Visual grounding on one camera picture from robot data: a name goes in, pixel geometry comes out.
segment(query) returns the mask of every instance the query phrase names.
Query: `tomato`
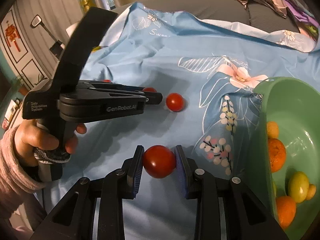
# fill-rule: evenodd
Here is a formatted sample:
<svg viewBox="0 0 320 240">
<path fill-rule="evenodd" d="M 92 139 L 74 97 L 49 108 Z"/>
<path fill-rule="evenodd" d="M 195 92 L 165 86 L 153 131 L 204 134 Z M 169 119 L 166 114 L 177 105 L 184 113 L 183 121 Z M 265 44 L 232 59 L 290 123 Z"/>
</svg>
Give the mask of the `tomato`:
<svg viewBox="0 0 320 240">
<path fill-rule="evenodd" d="M 167 147 L 154 145 L 145 151 L 142 163 L 150 176 L 162 179 L 175 169 L 176 156 Z"/>
<path fill-rule="evenodd" d="M 144 88 L 142 91 L 145 91 L 145 92 L 157 92 L 157 90 L 155 90 L 154 88 Z"/>
<path fill-rule="evenodd" d="M 167 107 L 174 112 L 179 112 L 184 108 L 184 99 L 178 93 L 172 93 L 167 96 Z"/>
</svg>

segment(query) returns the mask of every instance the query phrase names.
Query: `pink flower print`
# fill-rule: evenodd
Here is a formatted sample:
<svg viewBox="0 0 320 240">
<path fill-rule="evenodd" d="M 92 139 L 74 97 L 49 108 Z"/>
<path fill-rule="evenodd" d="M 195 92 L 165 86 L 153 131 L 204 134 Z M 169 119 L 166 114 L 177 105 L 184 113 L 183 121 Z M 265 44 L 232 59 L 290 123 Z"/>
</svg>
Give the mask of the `pink flower print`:
<svg viewBox="0 0 320 240">
<path fill-rule="evenodd" d="M 212 138 L 211 140 L 210 140 L 210 142 L 211 142 L 211 144 L 212 145 L 214 145 L 214 144 L 217 144 L 217 139 L 216 138 Z"/>
<path fill-rule="evenodd" d="M 213 154 L 213 153 L 208 153 L 208 154 L 207 154 L 207 158 L 208 158 L 209 160 L 211 160 L 213 157 L 214 157 L 214 154 Z"/>
<path fill-rule="evenodd" d="M 246 86 L 255 88 L 261 81 L 268 78 L 266 75 L 251 77 L 246 68 L 238 68 L 231 61 L 229 63 L 231 66 L 227 64 L 220 65 L 217 72 L 231 76 L 230 83 L 237 88 L 245 88 Z"/>
<path fill-rule="evenodd" d="M 228 152 L 227 151 L 223 151 L 222 153 L 221 153 L 221 157 L 222 158 L 226 158 L 228 156 Z"/>
</svg>

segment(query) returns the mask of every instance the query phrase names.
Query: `green fruit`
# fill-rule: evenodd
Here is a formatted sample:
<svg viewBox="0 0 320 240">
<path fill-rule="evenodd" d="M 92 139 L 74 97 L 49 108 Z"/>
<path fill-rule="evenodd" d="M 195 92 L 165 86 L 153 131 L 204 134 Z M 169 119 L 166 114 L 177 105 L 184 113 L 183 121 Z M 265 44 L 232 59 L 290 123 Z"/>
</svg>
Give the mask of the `green fruit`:
<svg viewBox="0 0 320 240">
<path fill-rule="evenodd" d="M 309 179 L 302 171 L 297 171 L 289 180 L 288 195 L 296 203 L 301 203 L 307 197 L 309 191 Z"/>
<path fill-rule="evenodd" d="M 275 198 L 277 197 L 277 186 L 275 181 L 272 179 L 272 184 L 273 184 L 273 192 L 275 193 Z"/>
</svg>

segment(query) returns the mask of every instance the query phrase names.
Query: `pink sleeve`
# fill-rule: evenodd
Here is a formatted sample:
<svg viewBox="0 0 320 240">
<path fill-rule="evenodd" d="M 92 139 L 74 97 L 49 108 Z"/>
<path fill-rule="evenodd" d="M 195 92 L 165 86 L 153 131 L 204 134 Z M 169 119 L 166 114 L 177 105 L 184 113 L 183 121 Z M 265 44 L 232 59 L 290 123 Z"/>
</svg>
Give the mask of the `pink sleeve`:
<svg viewBox="0 0 320 240">
<path fill-rule="evenodd" d="M 14 235 L 19 240 L 29 240 L 33 234 L 33 231 L 31 231 L 29 228 L 20 226 L 13 230 Z"/>
<path fill-rule="evenodd" d="M 27 193 L 44 187 L 30 178 L 19 165 L 13 151 L 13 139 L 18 127 L 9 129 L 0 141 L 0 217 L 9 218 L 23 203 Z"/>
</svg>

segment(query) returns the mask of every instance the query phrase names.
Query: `finger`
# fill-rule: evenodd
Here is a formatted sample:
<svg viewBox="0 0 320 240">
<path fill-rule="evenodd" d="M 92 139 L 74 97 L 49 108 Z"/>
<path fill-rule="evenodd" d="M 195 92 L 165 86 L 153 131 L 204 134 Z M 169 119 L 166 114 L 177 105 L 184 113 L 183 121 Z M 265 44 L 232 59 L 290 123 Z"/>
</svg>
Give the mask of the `finger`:
<svg viewBox="0 0 320 240">
<path fill-rule="evenodd" d="M 75 153 L 77 145 L 78 145 L 78 138 L 74 134 L 65 144 L 67 153 L 70 153 L 70 154 Z"/>
<path fill-rule="evenodd" d="M 77 128 L 76 128 L 76 131 L 80 134 L 85 134 L 87 132 L 87 128 L 86 126 L 84 125 L 84 123 L 80 123 L 78 124 Z"/>
<path fill-rule="evenodd" d="M 33 125 L 26 128 L 22 141 L 42 150 L 54 150 L 59 146 L 57 138 Z"/>
</svg>

